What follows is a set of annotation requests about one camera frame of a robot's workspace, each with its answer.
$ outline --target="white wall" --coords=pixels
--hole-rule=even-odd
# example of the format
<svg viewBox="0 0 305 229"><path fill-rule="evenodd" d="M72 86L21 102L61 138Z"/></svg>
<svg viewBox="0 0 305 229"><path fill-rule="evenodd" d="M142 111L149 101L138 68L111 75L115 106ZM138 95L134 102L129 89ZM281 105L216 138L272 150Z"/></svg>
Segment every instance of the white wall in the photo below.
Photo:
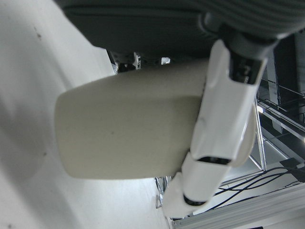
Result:
<svg viewBox="0 0 305 229"><path fill-rule="evenodd" d="M52 0L0 0L0 229L168 228L153 179L74 179L60 163L57 96L111 74Z"/></svg>

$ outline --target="black cable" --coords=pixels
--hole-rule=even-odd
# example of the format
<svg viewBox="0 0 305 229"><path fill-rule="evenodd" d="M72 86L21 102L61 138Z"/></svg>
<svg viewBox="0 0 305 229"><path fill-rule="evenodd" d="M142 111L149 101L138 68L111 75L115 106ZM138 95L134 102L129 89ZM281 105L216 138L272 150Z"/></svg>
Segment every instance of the black cable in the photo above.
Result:
<svg viewBox="0 0 305 229"><path fill-rule="evenodd" d="M283 176L284 174L288 174L288 173L285 172L285 173L283 173L283 174L280 174L280 175L278 175L277 177L273 178L272 180L275 180L275 179L277 179L277 178ZM221 206L222 204L228 202L229 200L231 200L232 198L234 198L234 197L236 197L238 194L240 194L242 191L244 191L246 188L250 187L251 185L253 185L253 184L255 184L256 182L259 182L259 181L261 181L261 180L263 180L263 179L266 179L266 177L263 177L263 178L261 178L261 179L258 179L258 180L256 180L255 182L253 182L253 183L247 185L247 186L246 186L245 188L243 188L242 190L236 192L234 195L232 195L232 196L229 197L228 199L224 200L224 201L221 202L220 204L217 204L216 206L210 208L209 210L213 210L213 209L215 209L215 208Z"/></svg>
<svg viewBox="0 0 305 229"><path fill-rule="evenodd" d="M296 181L294 181L294 182L291 182L290 184L284 186L284 188L287 188L289 185L292 185L292 184L297 183L297 182L299 182L299 181L296 180ZM237 204L237 203L239 203L239 202L243 202L243 201L245 201L245 200L253 199L253 198L255 198L255 197L259 197L259 195L258 195L258 196L253 196L253 197L248 197L248 198L245 198L245 199L241 199L241 200L239 200L239 201L237 201L237 202L234 202L234 203L231 203L231 204L228 204L228 205Z"/></svg>
<svg viewBox="0 0 305 229"><path fill-rule="evenodd" d="M226 192L226 191L232 190L232 189L234 189L234 188L236 188L236 187L238 187L238 186L241 186L241 185L244 185L244 184L246 184L246 183L249 183L249 182L251 182L251 181L253 181L253 180L259 178L260 176L262 176L262 175L264 175L264 174L266 174L266 173L269 173L270 171L276 170L276 169L286 169L286 170L288 170L288 171L299 171L299 172L305 173L305 171L302 171L302 170L296 169L296 168L289 168L289 167L274 167L274 168L271 168L271 169L269 169L269 170L264 171L263 173L261 173L261 174L259 174L259 175L256 175L255 177L253 177L253 178L251 178L251 179L249 179L249 180L247 180L247 181L244 181L244 182L242 182L242 183L240 183L240 184L237 184L237 185L235 185L235 186L232 186L232 187L230 187L230 188L227 188L226 190L219 191L219 192L217 192L214 196L217 196L217 195L222 194L222 193L224 193L224 192Z"/></svg>
<svg viewBox="0 0 305 229"><path fill-rule="evenodd" d="M277 175L280 175L280 174L286 174L286 173L287 173L287 172L285 172L285 173L276 173L276 174L272 174L272 175L269 175L269 176L266 176L266 177L263 177L263 178L274 177L274 176L277 176ZM249 187L249 188L246 188L246 189L243 189L243 188L241 188L241 189L229 189L229 190L227 190L227 189L225 189L225 188L220 188L220 189L226 190L226 191L240 191L240 190L245 191L245 190L250 190L250 189L254 189L254 188L261 187L261 186L263 186L263 185L266 185L266 184L270 183L270 182L273 181L273 180L274 180L274 179L270 179L270 180L266 181L265 183L262 183L262 184L260 184L260 185L254 186L254 187Z"/></svg>
<svg viewBox="0 0 305 229"><path fill-rule="evenodd" d="M288 186L290 186L290 185L292 185L292 184L294 184L294 183L297 183L297 182L299 182L299 181L296 180L296 181L294 181L294 182L291 182L290 184L286 185L285 187L288 187Z"/></svg>

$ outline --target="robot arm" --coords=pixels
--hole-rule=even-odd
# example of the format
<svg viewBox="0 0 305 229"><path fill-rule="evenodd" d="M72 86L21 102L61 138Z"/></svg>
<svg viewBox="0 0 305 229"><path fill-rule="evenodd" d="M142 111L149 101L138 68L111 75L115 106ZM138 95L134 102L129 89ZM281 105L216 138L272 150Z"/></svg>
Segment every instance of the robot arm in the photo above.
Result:
<svg viewBox="0 0 305 229"><path fill-rule="evenodd" d="M163 196L165 215L183 218L206 204L243 156L238 151L266 61L238 55L222 40L214 44L190 152Z"/></svg>

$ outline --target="metal rod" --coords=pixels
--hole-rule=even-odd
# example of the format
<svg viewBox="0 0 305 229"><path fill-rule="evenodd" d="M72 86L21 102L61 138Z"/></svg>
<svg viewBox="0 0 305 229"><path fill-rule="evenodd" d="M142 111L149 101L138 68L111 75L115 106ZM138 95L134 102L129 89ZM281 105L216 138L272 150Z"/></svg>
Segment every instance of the metal rod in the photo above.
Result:
<svg viewBox="0 0 305 229"><path fill-rule="evenodd" d="M265 80L265 79L262 79L262 80L267 81L267 82L269 82L269 83L273 83L273 84L275 84L275 85L278 86L278 87L282 87L282 88L284 88L284 89L286 89L286 90L289 90L289 91L291 91L291 92L293 92L293 93L296 93L296 94L298 94L298 95L301 95L302 97L305 96L305 94L302 94L302 93L296 92L296 91L294 91L294 90L291 90L291 89L289 89L289 88L283 87L283 86L281 86L281 85L279 85L279 84L277 84L276 82L273 82L273 81L271 81L271 80Z"/></svg>
<svg viewBox="0 0 305 229"><path fill-rule="evenodd" d="M279 135L279 136L276 136L276 137L271 137L271 138L268 138L268 139L265 139L264 142L268 142L269 140L272 140L272 139L275 139L275 138L279 138L279 137L283 137L285 135L291 135L292 133L286 133L286 134L282 134L282 135Z"/></svg>
<svg viewBox="0 0 305 229"><path fill-rule="evenodd" d="M265 151L264 151L264 140L263 140L263 134L261 130L261 121L259 119L259 114L257 111L257 99L254 100L254 108L255 108L255 117L256 117L256 132L257 132L257 142L258 142L258 149L261 159L261 167L263 171L266 171L267 165L266 165L266 157L265 157Z"/></svg>
<svg viewBox="0 0 305 229"><path fill-rule="evenodd" d="M263 168L260 166L260 164L254 159L254 157L252 155L249 155L249 158L251 159L251 161L260 169L263 170Z"/></svg>

